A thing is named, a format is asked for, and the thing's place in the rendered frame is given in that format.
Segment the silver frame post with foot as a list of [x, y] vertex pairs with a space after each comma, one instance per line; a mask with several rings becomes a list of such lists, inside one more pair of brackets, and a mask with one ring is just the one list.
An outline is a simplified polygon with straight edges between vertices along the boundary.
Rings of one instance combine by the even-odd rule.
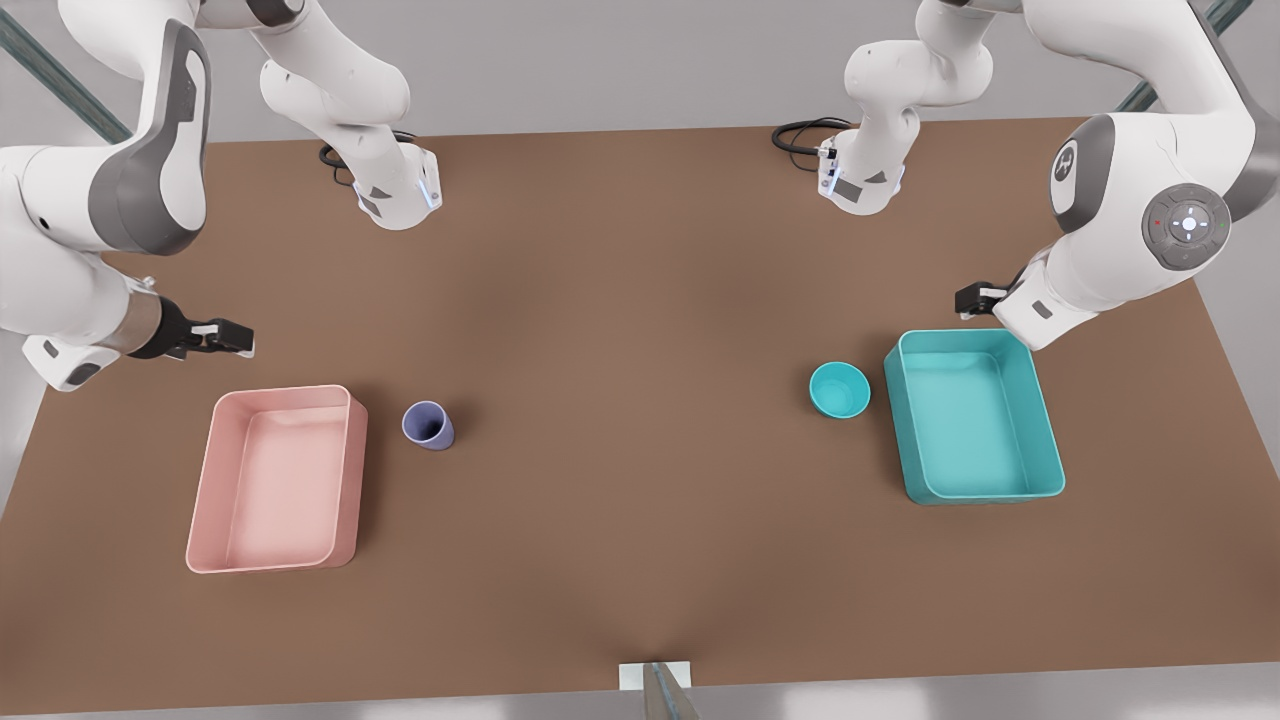
[[687, 694], [689, 661], [621, 664], [618, 682], [620, 691], [643, 693], [644, 720], [701, 720]]

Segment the teal rectangular box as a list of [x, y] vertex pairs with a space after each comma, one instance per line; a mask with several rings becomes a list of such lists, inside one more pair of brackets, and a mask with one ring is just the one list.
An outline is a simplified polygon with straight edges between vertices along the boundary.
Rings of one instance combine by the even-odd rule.
[[1065, 473], [1030, 350], [1004, 328], [904, 333], [884, 357], [908, 497], [1020, 503]]

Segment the purple cup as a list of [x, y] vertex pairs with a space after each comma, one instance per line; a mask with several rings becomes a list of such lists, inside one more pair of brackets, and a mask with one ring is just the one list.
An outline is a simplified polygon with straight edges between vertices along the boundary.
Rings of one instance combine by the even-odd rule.
[[401, 429], [421, 448], [448, 450], [454, 443], [454, 427], [444, 407], [434, 401], [419, 401], [406, 409]]

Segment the pink rectangular box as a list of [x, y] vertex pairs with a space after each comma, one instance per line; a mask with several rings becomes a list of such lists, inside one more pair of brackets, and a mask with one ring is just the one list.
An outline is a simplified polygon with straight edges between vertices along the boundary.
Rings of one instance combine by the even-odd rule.
[[366, 407], [343, 386], [242, 389], [212, 410], [186, 565], [339, 568], [357, 547]]

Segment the teal bowl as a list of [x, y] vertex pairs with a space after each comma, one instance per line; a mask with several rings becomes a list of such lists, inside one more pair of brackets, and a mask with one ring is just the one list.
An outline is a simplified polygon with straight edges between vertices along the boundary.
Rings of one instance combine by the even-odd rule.
[[850, 419], [864, 413], [872, 391], [867, 375], [849, 363], [823, 363], [810, 375], [812, 405], [824, 416]]

